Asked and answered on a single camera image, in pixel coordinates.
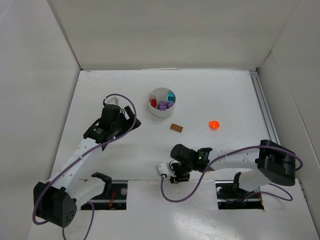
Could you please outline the teal lego brick pair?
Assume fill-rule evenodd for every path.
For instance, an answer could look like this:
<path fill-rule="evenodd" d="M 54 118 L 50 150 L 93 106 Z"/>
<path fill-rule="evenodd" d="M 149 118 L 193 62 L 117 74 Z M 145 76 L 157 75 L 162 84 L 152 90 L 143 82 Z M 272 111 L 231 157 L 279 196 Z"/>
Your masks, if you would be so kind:
<path fill-rule="evenodd" d="M 168 93 L 168 94 L 167 94 L 167 100 L 168 100 L 170 103 L 174 103 L 174 102 L 175 102 L 175 94 L 174 94 L 174 93 Z"/>

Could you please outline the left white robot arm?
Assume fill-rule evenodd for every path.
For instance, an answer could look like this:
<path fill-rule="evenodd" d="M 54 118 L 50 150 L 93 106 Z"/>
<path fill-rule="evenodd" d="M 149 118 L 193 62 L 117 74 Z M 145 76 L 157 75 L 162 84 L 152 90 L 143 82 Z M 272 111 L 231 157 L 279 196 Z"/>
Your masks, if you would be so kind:
<path fill-rule="evenodd" d="M 86 170 L 101 155 L 107 145 L 141 122 L 133 104 L 121 108 L 116 103 L 105 103 L 101 116 L 83 134 L 82 140 L 67 163 L 46 182 L 38 182 L 33 189 L 32 221 L 35 225 L 52 223 L 66 228 L 77 210 L 98 195 L 109 195 L 112 178 L 100 172 L 84 179 Z"/>

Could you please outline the white round divided container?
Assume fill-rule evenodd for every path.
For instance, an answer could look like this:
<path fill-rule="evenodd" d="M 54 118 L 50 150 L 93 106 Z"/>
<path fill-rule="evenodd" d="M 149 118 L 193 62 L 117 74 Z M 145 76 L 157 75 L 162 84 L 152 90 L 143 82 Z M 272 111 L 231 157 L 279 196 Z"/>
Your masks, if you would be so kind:
<path fill-rule="evenodd" d="M 159 87 L 148 95 L 148 107 L 152 115 L 166 118 L 173 114 L 176 106 L 176 94 L 169 88 Z"/>

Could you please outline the orange round lego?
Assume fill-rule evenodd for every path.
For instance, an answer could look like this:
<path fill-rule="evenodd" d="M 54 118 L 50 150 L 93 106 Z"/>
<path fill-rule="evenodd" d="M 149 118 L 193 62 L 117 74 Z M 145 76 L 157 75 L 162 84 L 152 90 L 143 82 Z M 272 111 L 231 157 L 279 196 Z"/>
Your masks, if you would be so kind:
<path fill-rule="evenodd" d="M 220 123 L 218 121 L 216 121 L 216 120 L 210 121 L 209 122 L 209 126 L 213 130 L 218 130 L 220 128 Z"/>

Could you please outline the tan lego plate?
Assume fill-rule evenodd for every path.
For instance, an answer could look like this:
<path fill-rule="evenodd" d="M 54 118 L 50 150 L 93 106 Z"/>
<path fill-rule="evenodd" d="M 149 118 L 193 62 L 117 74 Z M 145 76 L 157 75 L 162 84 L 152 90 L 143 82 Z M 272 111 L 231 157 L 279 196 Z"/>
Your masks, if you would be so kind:
<path fill-rule="evenodd" d="M 173 130 L 173 131 L 176 131 L 178 133 L 182 133 L 182 131 L 183 131 L 183 127 L 182 126 L 174 124 L 174 123 L 171 124 L 170 129 Z"/>

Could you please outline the red lego brick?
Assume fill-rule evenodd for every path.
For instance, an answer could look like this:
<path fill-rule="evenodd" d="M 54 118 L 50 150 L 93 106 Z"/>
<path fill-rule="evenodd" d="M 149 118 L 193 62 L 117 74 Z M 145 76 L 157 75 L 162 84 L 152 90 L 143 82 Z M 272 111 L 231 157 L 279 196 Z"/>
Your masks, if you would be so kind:
<path fill-rule="evenodd" d="M 152 100 L 150 101 L 150 105 L 151 105 L 153 108 L 156 108 L 156 107 L 157 107 L 157 101 L 156 101 L 156 99 L 152 99 Z"/>

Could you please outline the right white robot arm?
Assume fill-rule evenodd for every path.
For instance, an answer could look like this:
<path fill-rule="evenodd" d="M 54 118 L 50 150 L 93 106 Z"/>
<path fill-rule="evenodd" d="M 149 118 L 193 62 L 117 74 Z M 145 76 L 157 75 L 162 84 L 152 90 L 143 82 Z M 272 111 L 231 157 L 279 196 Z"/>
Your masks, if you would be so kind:
<path fill-rule="evenodd" d="M 173 163 L 163 163 L 160 176 L 172 184 L 187 182 L 190 173 L 202 174 L 224 169 L 238 169 L 233 179 L 234 190 L 252 192 L 261 186 L 277 184 L 291 187 L 296 183 L 296 154 L 270 140 L 238 150 L 216 151 L 211 147 L 198 150 L 177 144 L 170 152 Z"/>

